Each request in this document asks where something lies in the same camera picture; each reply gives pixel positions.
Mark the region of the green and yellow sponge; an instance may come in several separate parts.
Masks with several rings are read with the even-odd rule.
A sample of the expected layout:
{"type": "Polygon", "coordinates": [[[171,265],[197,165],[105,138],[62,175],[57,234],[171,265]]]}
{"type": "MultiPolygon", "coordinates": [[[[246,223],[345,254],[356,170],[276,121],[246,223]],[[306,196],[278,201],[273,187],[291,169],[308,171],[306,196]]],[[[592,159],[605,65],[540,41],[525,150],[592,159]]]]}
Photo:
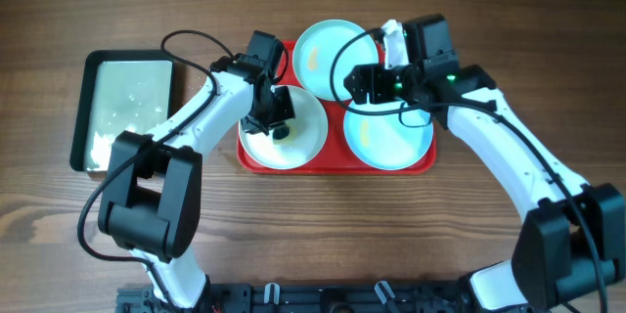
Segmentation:
{"type": "Polygon", "coordinates": [[[282,141],[288,138],[291,134],[291,129],[288,125],[282,125],[275,128],[272,131],[272,138],[276,141],[282,141]]]}

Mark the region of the white round plate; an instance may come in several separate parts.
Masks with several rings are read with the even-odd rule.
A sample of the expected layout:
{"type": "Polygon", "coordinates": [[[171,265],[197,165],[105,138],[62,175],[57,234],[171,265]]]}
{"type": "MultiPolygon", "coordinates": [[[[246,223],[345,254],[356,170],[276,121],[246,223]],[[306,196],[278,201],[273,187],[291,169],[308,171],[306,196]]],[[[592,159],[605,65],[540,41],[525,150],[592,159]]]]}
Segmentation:
{"type": "Polygon", "coordinates": [[[285,121],[289,133],[282,139],[269,135],[247,134],[239,126],[244,151],[260,165],[276,170],[298,168],[311,161],[323,148],[329,124],[319,100],[303,88],[289,86],[294,118],[285,121]]]}

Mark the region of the light blue plate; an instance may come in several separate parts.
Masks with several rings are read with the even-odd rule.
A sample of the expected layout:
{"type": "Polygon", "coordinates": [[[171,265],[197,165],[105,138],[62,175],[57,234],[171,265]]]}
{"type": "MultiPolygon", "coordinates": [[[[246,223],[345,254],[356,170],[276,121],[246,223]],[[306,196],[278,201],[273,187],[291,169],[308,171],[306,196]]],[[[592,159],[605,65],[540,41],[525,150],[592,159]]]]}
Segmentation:
{"type": "MultiPolygon", "coordinates": [[[[364,29],[354,22],[325,20],[307,28],[292,51],[292,66],[300,85],[319,99],[333,101],[330,70],[338,51],[364,29]]],[[[335,91],[342,101],[350,100],[343,79],[355,66],[380,61],[375,41],[365,36],[351,44],[339,57],[334,71],[335,91]]]]}
{"type": "Polygon", "coordinates": [[[405,169],[421,161],[434,137],[431,114],[422,110],[376,116],[347,112],[343,132],[358,159],[386,171],[405,169]]]}

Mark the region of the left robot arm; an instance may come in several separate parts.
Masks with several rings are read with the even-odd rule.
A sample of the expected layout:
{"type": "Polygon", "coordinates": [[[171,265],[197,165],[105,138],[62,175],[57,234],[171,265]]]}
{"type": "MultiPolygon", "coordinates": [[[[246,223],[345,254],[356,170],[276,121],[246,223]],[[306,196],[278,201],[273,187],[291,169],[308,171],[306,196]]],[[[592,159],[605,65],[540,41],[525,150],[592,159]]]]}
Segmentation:
{"type": "Polygon", "coordinates": [[[283,56],[220,58],[176,114],[146,134],[124,131],[113,142],[107,177],[92,198],[100,203],[99,230],[128,250],[124,261],[140,263],[153,283],[146,308],[215,311],[210,280],[191,247],[202,164],[238,122],[267,133],[293,117],[287,88],[276,84],[283,56]]]}

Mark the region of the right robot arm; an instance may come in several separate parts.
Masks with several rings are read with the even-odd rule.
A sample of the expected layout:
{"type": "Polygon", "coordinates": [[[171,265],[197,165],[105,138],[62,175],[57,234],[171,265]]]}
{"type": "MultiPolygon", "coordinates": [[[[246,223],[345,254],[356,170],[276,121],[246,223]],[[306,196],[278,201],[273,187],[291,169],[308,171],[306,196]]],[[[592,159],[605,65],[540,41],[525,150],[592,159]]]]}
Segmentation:
{"type": "Polygon", "coordinates": [[[561,163],[519,120],[494,79],[462,67],[439,14],[389,21],[368,30],[384,52],[380,64],[356,66],[343,81],[361,113],[428,112],[464,141],[512,200],[522,227],[509,260],[468,276],[475,312],[569,307],[625,277],[625,200],[612,185],[594,186],[561,163]]]}

